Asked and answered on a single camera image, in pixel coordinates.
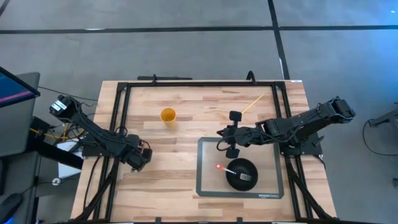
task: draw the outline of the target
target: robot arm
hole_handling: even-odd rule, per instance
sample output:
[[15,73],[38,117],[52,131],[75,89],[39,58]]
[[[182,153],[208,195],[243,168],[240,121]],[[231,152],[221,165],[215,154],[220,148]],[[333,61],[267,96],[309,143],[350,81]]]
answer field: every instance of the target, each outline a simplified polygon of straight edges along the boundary
[[60,95],[50,107],[50,113],[64,123],[75,123],[83,128],[103,149],[138,171],[150,162],[152,150],[141,147],[143,144],[138,135],[124,136],[100,128],[81,111],[81,103],[70,96]]
[[226,149],[226,157],[237,158],[239,149],[236,144],[249,147],[251,144],[263,145],[277,142],[282,146],[300,147],[317,131],[329,124],[348,123],[355,116],[354,111],[345,100],[338,96],[319,104],[315,109],[308,110],[290,118],[275,118],[256,123],[255,128],[238,128],[242,114],[237,111],[229,113],[229,119],[233,125],[228,125],[217,132],[222,140],[229,146]]

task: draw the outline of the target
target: table leg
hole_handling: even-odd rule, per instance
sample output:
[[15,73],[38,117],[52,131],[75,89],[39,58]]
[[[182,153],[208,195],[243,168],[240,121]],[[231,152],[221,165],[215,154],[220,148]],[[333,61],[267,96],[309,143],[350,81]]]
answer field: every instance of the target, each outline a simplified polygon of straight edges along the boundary
[[41,156],[68,165],[70,167],[74,167],[76,169],[81,169],[81,167],[83,166],[82,158],[45,142],[36,142],[35,145],[31,147],[31,149],[37,151]]

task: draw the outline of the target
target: cable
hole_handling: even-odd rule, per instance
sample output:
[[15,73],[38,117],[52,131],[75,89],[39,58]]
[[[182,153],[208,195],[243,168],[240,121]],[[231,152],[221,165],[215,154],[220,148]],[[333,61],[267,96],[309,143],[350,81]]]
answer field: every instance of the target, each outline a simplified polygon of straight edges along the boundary
[[369,126],[371,125],[371,121],[373,121],[374,119],[369,119],[369,120],[367,120],[366,122],[365,122],[365,124],[363,125],[363,129],[362,129],[362,138],[363,138],[363,143],[365,143],[365,146],[367,147],[367,149],[369,149],[369,151],[371,151],[371,152],[373,152],[373,153],[375,153],[375,154],[377,154],[377,155],[380,155],[380,156],[398,156],[398,154],[383,154],[383,153],[380,153],[380,152],[375,152],[375,151],[373,151],[369,146],[368,146],[368,144],[367,144],[367,142],[366,142],[366,139],[365,139],[365,128],[366,128],[366,124],[369,124]]
[[82,102],[83,105],[86,105],[87,107],[93,107],[94,105],[97,105],[97,103],[93,103],[93,104],[87,104],[85,102]]
[[57,125],[57,126],[54,126],[54,125],[53,125],[53,126],[50,126],[49,129],[59,128],[59,127],[61,127],[61,126],[63,126],[63,125],[65,125],[65,124],[62,123],[62,124]]
[[[39,131],[36,129],[30,128],[30,131],[33,131],[34,133],[39,134]],[[50,131],[51,134],[44,133],[45,136],[48,136],[50,138],[55,138],[55,139],[68,139],[68,138],[62,137],[62,136],[55,136],[51,130],[48,130],[48,131]]]
[[39,86],[39,88],[42,88],[43,90],[53,91],[54,93],[59,93],[59,94],[64,94],[64,95],[72,96],[72,97],[79,98],[79,99],[82,99],[82,100],[98,101],[98,100],[94,100],[94,99],[90,99],[90,98],[84,98],[84,97],[80,97],[80,96],[71,95],[71,94],[68,94],[68,93],[63,93],[63,92],[57,91],[57,90],[52,90],[52,89],[47,88],[47,87]]
[[84,202],[83,202],[83,210],[86,208],[87,195],[88,195],[88,188],[90,187],[91,179],[93,178],[94,170],[95,170],[95,167],[97,166],[97,163],[98,163],[100,157],[101,157],[101,156],[98,156],[98,157],[97,157],[97,159],[96,159],[95,162],[94,162],[93,168],[91,168],[90,177],[88,178],[88,184],[87,184],[87,187],[86,187],[85,200],[84,200]]
[[114,132],[116,133],[119,129],[122,129],[122,130],[123,130],[123,132],[122,132],[123,136],[126,136],[127,133],[129,132],[129,131],[127,130],[126,127],[122,127],[122,126],[117,127],[117,128],[114,130]]
[[[82,111],[81,111],[81,104],[79,104],[76,100],[73,100],[73,102],[74,102],[74,104],[75,104],[75,106],[76,106],[77,113],[79,114],[79,117],[80,117],[80,119],[81,119],[81,122],[83,122],[83,123],[84,123],[88,128],[90,128],[94,133],[96,133],[97,135],[101,136],[102,138],[104,138],[104,139],[106,139],[106,140],[108,140],[108,141],[116,142],[116,143],[121,143],[121,144],[125,144],[125,145],[128,145],[128,146],[131,146],[133,149],[136,149],[135,146],[133,146],[131,143],[129,143],[129,142],[127,142],[127,141],[118,141],[118,140],[114,140],[114,139],[108,138],[108,137],[106,137],[106,136],[103,136],[101,133],[97,132],[96,129],[91,128],[90,125],[88,125],[88,124],[86,123],[86,121],[83,119],[83,116],[81,115],[81,113],[82,113]],[[142,158],[142,155],[141,155],[141,153],[139,152],[138,149],[134,150],[134,153],[137,154],[138,156],[140,156],[140,157]]]
[[[75,177],[75,178],[66,179],[66,180],[64,180],[63,182],[59,183],[57,186],[59,186],[60,184],[65,183],[65,182],[68,181],[68,180],[76,180],[76,179],[78,179],[78,178],[80,178],[79,175],[78,175],[77,177]],[[27,190],[31,189],[32,187],[35,187],[35,186],[37,187],[38,185],[42,185],[42,184],[52,184],[52,182],[41,182],[41,183],[33,184],[33,185],[31,185],[30,187],[26,188],[21,194],[25,193]]]
[[69,128],[69,123],[67,123],[67,125],[65,125],[65,128],[63,129],[63,137],[65,138],[67,136],[67,130]]
[[[63,123],[63,124],[61,124],[61,125],[55,126],[54,128],[61,127],[62,125],[66,126],[66,125],[69,125],[69,124],[70,124],[70,123],[67,123],[67,124],[64,124],[64,123]],[[65,135],[65,137],[67,137],[68,139],[57,139],[57,140],[53,143],[53,146],[55,146],[56,144],[58,144],[58,143],[60,143],[60,142],[62,142],[62,141],[66,141],[66,140],[71,140],[71,141],[73,141],[73,142],[76,142],[76,141],[74,141],[72,138],[68,137],[68,134],[69,134],[69,132],[72,130],[73,125],[74,125],[74,124],[72,124],[71,126],[69,126],[68,129],[67,129],[66,131],[64,131],[62,134],[60,134],[61,136]]]
[[67,136],[68,138],[71,139],[71,137],[69,136],[69,133],[72,132],[74,136],[72,136],[72,138],[77,138],[78,140],[80,140],[80,136],[85,132],[85,130],[83,129],[82,131],[80,131],[78,134],[75,133],[75,130],[78,131],[79,127],[77,125],[75,125],[74,128],[70,128],[67,132]]
[[149,149],[152,149],[152,148],[150,147],[149,142],[147,142],[147,141],[145,141],[145,140],[141,140],[141,141],[144,142],[144,143],[146,143],[146,144],[148,145]]
[[219,146],[220,146],[220,144],[221,144],[223,141],[225,141],[226,139],[229,139],[229,138],[235,138],[235,137],[244,136],[244,135],[247,135],[247,134],[250,134],[250,133],[233,134],[233,135],[231,135],[231,136],[222,137],[222,138],[218,141],[218,143],[217,143],[217,145],[216,145],[216,149],[219,150],[220,152],[223,152],[223,151],[225,151],[225,150],[228,150],[231,146],[228,146],[228,147],[226,147],[226,148],[224,148],[224,149],[220,149]]

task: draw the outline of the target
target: yellow cable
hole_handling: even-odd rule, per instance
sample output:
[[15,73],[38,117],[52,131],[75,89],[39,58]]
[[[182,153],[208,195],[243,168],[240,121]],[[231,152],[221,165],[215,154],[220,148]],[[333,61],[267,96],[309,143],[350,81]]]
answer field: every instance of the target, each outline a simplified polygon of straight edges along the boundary
[[69,123],[65,125],[65,128],[63,129],[63,137],[65,138],[67,136],[67,129],[69,127]]
[[[37,133],[37,134],[39,133],[38,130],[33,129],[33,128],[30,128],[30,131],[33,131],[34,133]],[[77,134],[77,136],[83,134],[84,131],[85,131],[85,130],[80,131],[79,134]],[[56,138],[56,139],[70,139],[70,138],[68,138],[68,137],[53,136],[52,134],[47,134],[47,133],[45,133],[44,135],[45,135],[45,136],[48,136],[48,137],[51,137],[51,138]]]

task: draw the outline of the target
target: black bowl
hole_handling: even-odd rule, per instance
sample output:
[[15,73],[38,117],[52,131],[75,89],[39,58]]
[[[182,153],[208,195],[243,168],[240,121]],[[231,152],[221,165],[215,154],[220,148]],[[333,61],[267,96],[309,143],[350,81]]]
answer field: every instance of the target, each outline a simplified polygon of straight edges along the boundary
[[[226,180],[231,187],[239,191],[247,191],[256,186],[259,174],[257,172],[256,166],[247,159],[239,158],[232,160],[227,167],[229,170],[236,172],[237,174],[232,174],[230,172],[226,173]],[[240,174],[246,174],[251,176],[251,180],[241,180]]]

